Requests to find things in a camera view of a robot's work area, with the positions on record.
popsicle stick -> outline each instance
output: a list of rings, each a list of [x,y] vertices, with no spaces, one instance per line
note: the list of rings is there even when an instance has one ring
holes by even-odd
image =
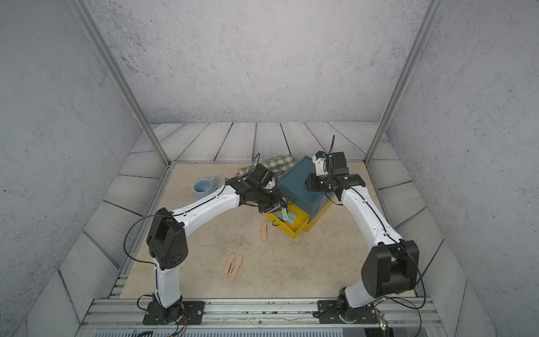
[[[236,279],[236,275],[238,274],[239,267],[240,267],[242,261],[243,261],[243,256],[238,255],[238,258],[236,259],[236,264],[234,265],[234,269],[230,273],[230,280],[231,281],[234,281]]]
[[[268,219],[262,220],[262,241],[268,239]]]
[[[226,278],[229,275],[230,266],[232,265],[232,261],[234,261],[235,257],[236,254],[234,253],[229,255],[229,259],[226,260],[225,269],[223,269],[223,274],[221,275],[222,278]]]

beige table surface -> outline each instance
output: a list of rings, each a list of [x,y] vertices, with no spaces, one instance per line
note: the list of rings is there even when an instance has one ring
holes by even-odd
[[[372,199],[378,199],[363,163],[349,163],[351,173],[365,180]],[[244,164],[177,164],[160,207],[168,210],[195,201],[193,183],[202,177],[234,177]],[[278,227],[268,226],[254,207],[237,207],[202,225],[187,238],[189,255],[180,269],[184,298],[304,298],[335,297],[339,289],[361,278],[369,248],[350,212],[331,205],[319,222],[292,240]],[[221,273],[230,253],[243,256],[234,281]],[[144,242],[137,258],[150,261]],[[154,267],[135,262],[121,298],[138,298],[155,290]]]

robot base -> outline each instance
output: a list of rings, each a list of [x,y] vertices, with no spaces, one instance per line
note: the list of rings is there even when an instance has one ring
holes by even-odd
[[[368,306],[351,308],[346,301],[344,288],[339,291],[336,301],[321,300],[318,304],[320,324],[378,324],[375,313],[367,311]]]
[[[153,295],[152,301],[148,304],[148,308],[146,309],[146,315],[144,315],[142,324],[164,325],[178,321],[178,324],[182,325],[184,323],[182,313],[185,310],[187,324],[199,325],[202,323],[204,306],[204,301],[182,301],[180,298],[178,302],[165,309],[159,304],[155,295]]]

checkered napkin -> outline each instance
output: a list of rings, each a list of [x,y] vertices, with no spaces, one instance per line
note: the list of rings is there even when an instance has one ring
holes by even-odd
[[[265,166],[271,172],[275,173],[277,176],[282,175],[287,169],[294,166],[295,163],[296,160],[294,160],[292,155],[289,154],[260,162],[260,164]],[[239,169],[239,174],[244,175],[251,169],[254,169],[255,166],[256,164],[253,166],[242,167]]]

concrete wall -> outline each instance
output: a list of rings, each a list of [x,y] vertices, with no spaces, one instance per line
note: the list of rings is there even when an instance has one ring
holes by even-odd
[[[0,46],[0,335],[10,336],[141,130],[65,0],[3,1]]]
[[[538,18],[445,0],[388,130],[501,336],[539,329]]]
[[[152,123],[378,121],[427,0],[87,0]]]

